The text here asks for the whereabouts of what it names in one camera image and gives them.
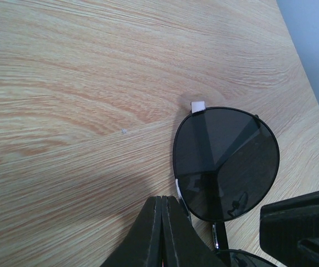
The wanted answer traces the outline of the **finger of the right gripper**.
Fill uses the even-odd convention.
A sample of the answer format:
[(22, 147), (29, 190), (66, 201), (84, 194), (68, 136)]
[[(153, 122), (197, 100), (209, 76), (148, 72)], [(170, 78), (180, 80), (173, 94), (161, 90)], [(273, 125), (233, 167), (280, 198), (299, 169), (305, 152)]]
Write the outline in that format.
[(319, 266), (319, 191), (262, 206), (259, 243), (285, 266)]

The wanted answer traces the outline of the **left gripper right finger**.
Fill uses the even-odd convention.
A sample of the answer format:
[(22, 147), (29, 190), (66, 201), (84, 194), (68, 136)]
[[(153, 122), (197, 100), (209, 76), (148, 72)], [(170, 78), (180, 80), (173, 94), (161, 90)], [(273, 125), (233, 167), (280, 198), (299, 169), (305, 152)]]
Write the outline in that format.
[(202, 241), (175, 197), (163, 196), (161, 210), (164, 266), (231, 266)]

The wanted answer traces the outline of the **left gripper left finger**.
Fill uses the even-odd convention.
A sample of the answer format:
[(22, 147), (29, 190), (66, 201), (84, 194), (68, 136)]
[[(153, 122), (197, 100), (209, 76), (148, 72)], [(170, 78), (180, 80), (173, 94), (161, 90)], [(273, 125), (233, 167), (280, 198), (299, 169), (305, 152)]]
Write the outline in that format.
[(122, 243), (102, 266), (162, 266), (161, 197), (149, 197)]

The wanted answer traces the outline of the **dark aviator sunglasses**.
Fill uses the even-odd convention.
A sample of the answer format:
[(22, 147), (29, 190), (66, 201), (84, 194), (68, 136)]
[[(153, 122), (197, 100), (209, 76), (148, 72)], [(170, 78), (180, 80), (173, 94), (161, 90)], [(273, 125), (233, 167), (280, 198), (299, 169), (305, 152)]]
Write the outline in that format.
[(173, 143), (173, 172), (179, 203), (188, 219), (210, 223), (213, 251), (225, 266), (270, 266), (228, 245), (226, 222), (255, 208), (279, 169), (279, 145), (258, 115), (193, 101)]

